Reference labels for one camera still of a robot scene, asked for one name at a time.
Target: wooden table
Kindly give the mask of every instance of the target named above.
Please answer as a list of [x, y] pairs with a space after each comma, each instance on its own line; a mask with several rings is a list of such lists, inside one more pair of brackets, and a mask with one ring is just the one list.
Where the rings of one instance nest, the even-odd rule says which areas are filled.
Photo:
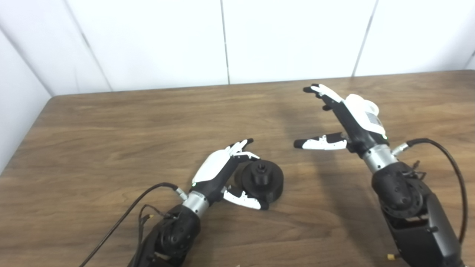
[[[406, 266], [386, 260], [396, 249], [364, 162], [347, 151], [293, 148], [294, 139], [342, 129], [302, 92], [315, 82], [377, 103], [392, 146], [417, 137], [443, 144], [473, 195], [475, 71], [56, 96], [0, 178], [0, 266], [78, 266], [146, 188], [170, 181], [188, 189], [211, 152], [250, 137], [248, 150], [284, 171], [282, 197], [269, 211], [213, 205], [185, 266]], [[459, 185], [445, 156], [421, 145], [400, 159], [421, 160], [458, 233]], [[166, 211], [180, 199], [159, 189], [144, 202]], [[469, 202], [463, 258], [475, 265]], [[136, 216], [88, 266], [127, 265]]]

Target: white wall panel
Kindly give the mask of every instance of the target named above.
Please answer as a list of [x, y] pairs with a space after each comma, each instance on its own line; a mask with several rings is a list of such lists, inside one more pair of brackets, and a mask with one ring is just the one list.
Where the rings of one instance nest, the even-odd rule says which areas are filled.
[[356, 75], [463, 69], [475, 47], [475, 0], [380, 0]]
[[49, 98], [0, 32], [0, 173]]
[[110, 90], [62, 0], [2, 0], [0, 25], [53, 94]]
[[223, 0], [232, 84], [351, 76], [374, 0]]
[[227, 84], [219, 0], [69, 0], [114, 90]]
[[475, 69], [475, 57], [470, 58], [466, 69]]

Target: cable connector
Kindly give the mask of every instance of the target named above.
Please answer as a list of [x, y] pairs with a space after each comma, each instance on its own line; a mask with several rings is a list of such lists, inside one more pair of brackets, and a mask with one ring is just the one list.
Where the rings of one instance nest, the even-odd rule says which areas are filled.
[[392, 154], [393, 156], [397, 157], [399, 154], [403, 153], [403, 152], [406, 151], [408, 148], [409, 148], [408, 143], [402, 143], [402, 144], [398, 145], [397, 147], [395, 147], [395, 148], [391, 151], [391, 154]]
[[187, 199], [188, 199], [188, 195], [185, 193], [185, 191], [181, 190], [180, 187], [177, 188], [177, 189], [175, 190], [175, 192], [177, 193], [177, 195], [178, 195], [181, 199], [183, 199], [183, 200], [187, 200]]
[[387, 259], [388, 260], [397, 260], [398, 258], [400, 258], [401, 255], [400, 254], [388, 254], [387, 255]]

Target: robotic hand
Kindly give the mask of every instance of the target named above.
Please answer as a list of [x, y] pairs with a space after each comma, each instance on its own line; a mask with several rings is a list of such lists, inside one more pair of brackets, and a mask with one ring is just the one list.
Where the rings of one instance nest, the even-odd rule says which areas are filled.
[[[323, 100], [323, 110], [333, 110], [346, 134], [332, 133], [312, 139], [296, 140], [295, 148], [316, 150], [348, 149], [364, 160], [372, 173], [372, 187], [379, 197], [381, 210], [399, 254], [411, 267], [463, 267], [461, 243], [465, 234], [466, 193], [460, 171], [439, 144], [429, 139], [415, 139], [396, 149], [389, 148], [379, 109], [359, 95], [341, 98], [330, 88], [313, 84], [304, 92], [315, 93]], [[436, 195], [422, 181], [415, 167], [400, 162], [397, 156], [417, 143], [431, 143], [442, 150], [461, 182], [464, 223], [459, 240]]]
[[190, 193], [177, 191], [184, 202], [167, 212], [143, 241], [129, 267], [179, 267], [200, 233], [200, 219], [214, 202], [226, 199], [237, 205], [266, 210], [268, 203], [250, 198], [236, 187], [226, 187], [239, 163], [259, 157], [243, 149], [253, 139], [213, 152], [192, 180]]

